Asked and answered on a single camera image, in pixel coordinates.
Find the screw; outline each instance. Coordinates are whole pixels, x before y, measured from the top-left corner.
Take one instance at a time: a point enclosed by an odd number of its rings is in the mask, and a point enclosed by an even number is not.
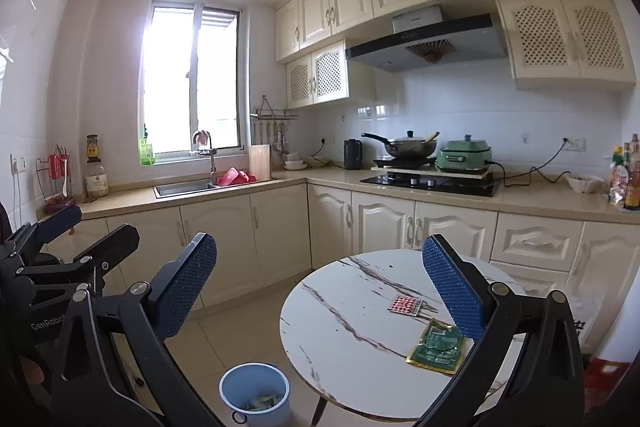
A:
[[[558,290],[551,292],[551,298],[559,304],[562,304],[563,302],[566,301],[566,297],[564,296],[564,293],[559,292]]]
[[[84,298],[86,297],[87,293],[85,290],[78,290],[76,293],[74,293],[74,301],[75,302],[82,302],[84,300]]]
[[[509,293],[509,287],[502,282],[496,282],[491,285],[491,291],[500,297],[504,297]]]
[[[149,285],[146,282],[134,282],[129,288],[129,291],[133,293],[133,295],[142,295],[146,292],[146,289]]]

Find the lattice panel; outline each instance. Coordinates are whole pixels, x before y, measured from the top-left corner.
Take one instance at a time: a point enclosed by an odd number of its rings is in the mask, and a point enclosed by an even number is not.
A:
[[[611,15],[595,6],[585,6],[575,11],[575,17],[589,65],[623,70],[625,59],[620,51],[620,42]]]
[[[318,96],[342,90],[340,55],[325,53],[318,58]]]
[[[514,16],[526,66],[564,66],[568,63],[562,32],[553,10],[526,6]]]
[[[289,89],[291,100],[306,100],[309,98],[309,68],[306,64],[299,64],[289,73]]]

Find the marble table top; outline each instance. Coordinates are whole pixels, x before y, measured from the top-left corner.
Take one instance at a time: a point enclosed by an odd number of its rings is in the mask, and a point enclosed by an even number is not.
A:
[[[524,291],[495,266],[462,256],[493,282]],[[389,312],[398,295],[422,299],[417,317]],[[300,377],[329,402],[380,421],[415,421],[449,375],[405,362],[430,318],[453,320],[415,250],[363,253],[328,264],[301,281],[280,314],[280,338]],[[501,394],[524,336],[514,337],[479,411]],[[465,339],[465,350],[473,341]]]

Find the tile floor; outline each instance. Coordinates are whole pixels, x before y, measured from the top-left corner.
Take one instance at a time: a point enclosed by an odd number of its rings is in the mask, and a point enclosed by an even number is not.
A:
[[[280,344],[280,309],[290,290],[279,289],[255,301],[188,320],[178,335],[166,341],[167,348],[194,389],[228,427],[236,423],[220,400],[218,382],[227,369],[244,362],[265,362],[279,368],[291,387],[290,405],[294,418],[290,427],[308,426],[311,422],[318,395],[298,376]],[[117,338],[116,342],[126,363],[135,368],[126,341]],[[157,407],[147,389],[136,389],[141,403],[153,409]],[[396,425],[407,427],[412,424]],[[332,404],[327,405],[319,423],[319,427],[382,426],[382,423]]]

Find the table leg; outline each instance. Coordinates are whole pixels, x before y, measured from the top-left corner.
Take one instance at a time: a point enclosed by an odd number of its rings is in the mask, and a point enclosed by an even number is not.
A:
[[[316,427],[318,422],[322,418],[322,413],[324,413],[324,408],[326,407],[326,400],[321,396],[318,399],[318,405],[316,405],[316,412],[314,413],[314,417],[311,420],[311,426]]]

